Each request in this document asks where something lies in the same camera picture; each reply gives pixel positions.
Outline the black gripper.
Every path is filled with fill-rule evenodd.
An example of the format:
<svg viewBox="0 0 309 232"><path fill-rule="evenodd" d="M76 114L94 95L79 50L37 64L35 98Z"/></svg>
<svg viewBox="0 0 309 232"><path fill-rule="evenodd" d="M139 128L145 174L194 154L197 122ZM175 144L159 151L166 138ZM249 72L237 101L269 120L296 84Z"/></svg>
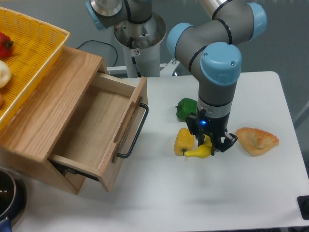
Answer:
<svg viewBox="0 0 309 232"><path fill-rule="evenodd" d="M206 116L206 110L197 110L197 115L191 112L185 119L191 135L197 139L197 146L200 146L206 140L206 135L210 137L212 150L211 155L217 152L225 152L231 148L238 137L227 132L229 114L220 118L211 118Z"/></svg>

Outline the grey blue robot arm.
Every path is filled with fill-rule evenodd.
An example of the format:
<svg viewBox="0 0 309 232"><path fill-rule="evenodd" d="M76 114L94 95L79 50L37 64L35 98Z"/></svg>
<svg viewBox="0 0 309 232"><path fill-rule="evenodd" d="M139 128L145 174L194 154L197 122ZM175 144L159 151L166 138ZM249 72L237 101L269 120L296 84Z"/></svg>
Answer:
<svg viewBox="0 0 309 232"><path fill-rule="evenodd" d="M86 7L98 29L114 28L122 45L129 78L159 75L159 44L198 81L197 110L186 117L199 144L211 142L211 154L225 152L237 137L227 131L232 101L241 73L239 43L262 34L267 15L255 2L203 0L210 22L195 27L179 23L170 31L149 0L88 0Z"/></svg>

